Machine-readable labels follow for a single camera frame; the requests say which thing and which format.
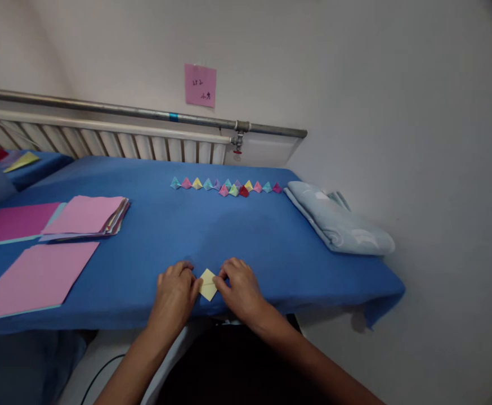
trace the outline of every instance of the cable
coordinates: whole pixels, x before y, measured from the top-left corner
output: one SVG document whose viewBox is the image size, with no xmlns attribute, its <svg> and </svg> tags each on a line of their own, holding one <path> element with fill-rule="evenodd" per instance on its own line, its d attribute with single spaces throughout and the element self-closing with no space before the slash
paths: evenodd
<svg viewBox="0 0 492 405">
<path fill-rule="evenodd" d="M 18 137 L 20 137 L 20 138 L 24 139 L 25 141 L 30 142 L 32 145 L 36 145 L 36 146 L 37 146 L 37 147 L 39 147 L 40 149 L 42 148 L 39 144 L 37 144 L 37 143 L 35 143 L 34 141 L 32 141 L 32 139 L 29 139 L 29 138 L 25 137 L 25 136 L 24 136 L 23 134 L 21 134 L 19 131 L 16 131 L 16 130 L 14 130 L 14 129 L 12 129 L 12 128 L 8 127 L 8 126 L 6 126 L 6 125 L 2 124 L 1 122 L 0 122 L 0 126 L 1 126 L 2 128 L 7 129 L 8 131 L 13 132 L 13 133 L 14 133 L 14 134 L 16 134 Z"/>
<path fill-rule="evenodd" d="M 87 399 L 87 395 L 88 395 L 88 392 L 90 391 L 90 389 L 92 388 L 92 384 L 94 384 L 94 381 L 96 381 L 96 379 L 98 378 L 98 375 L 100 375 L 100 373 L 104 370 L 104 368 L 107 367 L 109 365 L 109 363 L 111 363 L 113 360 L 116 360 L 120 357 L 124 357 L 125 355 L 126 355 L 125 353 L 119 354 L 118 356 L 113 357 L 111 360 L 109 360 L 107 363 L 105 363 L 105 365 L 98 371 L 98 373 L 94 376 L 94 378 L 90 382 L 90 385 L 88 386 L 86 392 L 84 393 L 84 397 L 83 397 L 83 400 L 81 401 L 81 405 L 83 405 L 84 400 Z"/>
</svg>

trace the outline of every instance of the radiator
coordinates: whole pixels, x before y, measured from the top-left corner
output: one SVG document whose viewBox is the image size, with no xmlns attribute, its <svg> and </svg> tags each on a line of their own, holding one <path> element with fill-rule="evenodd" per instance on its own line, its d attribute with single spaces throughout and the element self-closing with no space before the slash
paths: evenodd
<svg viewBox="0 0 492 405">
<path fill-rule="evenodd" d="M 0 147 L 58 152 L 74 159 L 131 159 L 223 164 L 231 138 L 197 132 L 0 110 Z"/>
</svg>

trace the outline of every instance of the blue bed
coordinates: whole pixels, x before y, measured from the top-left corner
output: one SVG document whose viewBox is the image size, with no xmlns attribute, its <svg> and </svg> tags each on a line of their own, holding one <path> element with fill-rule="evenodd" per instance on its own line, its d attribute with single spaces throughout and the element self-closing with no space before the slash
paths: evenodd
<svg viewBox="0 0 492 405">
<path fill-rule="evenodd" d="M 192 182 L 251 180 L 281 185 L 290 170 L 90 156 L 6 201 L 19 206 L 69 201 L 75 195 L 125 196 L 132 205 L 121 231 L 104 238 L 60 308 L 0 319 L 0 333 L 30 329 L 121 329 L 146 324 L 156 279 L 172 263 L 189 259 L 200 276 L 217 273 L 236 256 L 253 268 L 264 296 L 283 313 L 366 303 L 370 325 L 402 297 L 404 285 L 375 257 L 329 251 L 284 193 L 248 198 L 217 191 L 172 189 L 176 176 Z M 36 241 L 0 245 L 0 275 Z M 193 316 L 227 309 L 220 294 L 200 298 Z"/>
<path fill-rule="evenodd" d="M 38 156 L 39 160 L 13 172 L 6 173 L 17 191 L 22 191 L 30 187 L 73 162 L 71 156 L 59 153 L 37 152 L 33 150 L 30 152 Z"/>
</svg>

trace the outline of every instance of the pink paper sheet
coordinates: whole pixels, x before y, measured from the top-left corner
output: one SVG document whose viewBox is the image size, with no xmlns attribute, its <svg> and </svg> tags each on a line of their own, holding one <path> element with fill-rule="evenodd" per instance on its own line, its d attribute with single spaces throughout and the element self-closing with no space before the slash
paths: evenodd
<svg viewBox="0 0 492 405">
<path fill-rule="evenodd" d="M 216 102 L 216 69 L 184 65 L 186 74 L 186 103 L 214 108 Z"/>
<path fill-rule="evenodd" d="M 61 305 L 99 242 L 36 245 L 0 277 L 0 317 Z"/>
<path fill-rule="evenodd" d="M 60 203 L 0 209 L 0 241 L 40 235 Z"/>
<path fill-rule="evenodd" d="M 123 197 L 73 197 L 59 217 L 41 233 L 100 232 L 122 200 Z"/>
</svg>

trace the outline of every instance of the hand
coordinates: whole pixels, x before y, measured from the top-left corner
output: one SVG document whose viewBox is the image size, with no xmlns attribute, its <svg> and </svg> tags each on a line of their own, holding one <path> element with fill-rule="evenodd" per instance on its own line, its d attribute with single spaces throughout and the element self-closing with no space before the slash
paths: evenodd
<svg viewBox="0 0 492 405">
<path fill-rule="evenodd" d="M 227 278 L 231 287 L 225 284 Z M 220 274 L 212 280 L 229 309 L 249 327 L 259 321 L 267 309 L 272 308 L 263 298 L 252 269 L 243 260 L 226 260 Z"/>
<path fill-rule="evenodd" d="M 186 325 L 203 279 L 192 274 L 190 262 L 178 262 L 158 276 L 156 301 L 146 329 L 171 340 L 178 337 Z"/>
</svg>

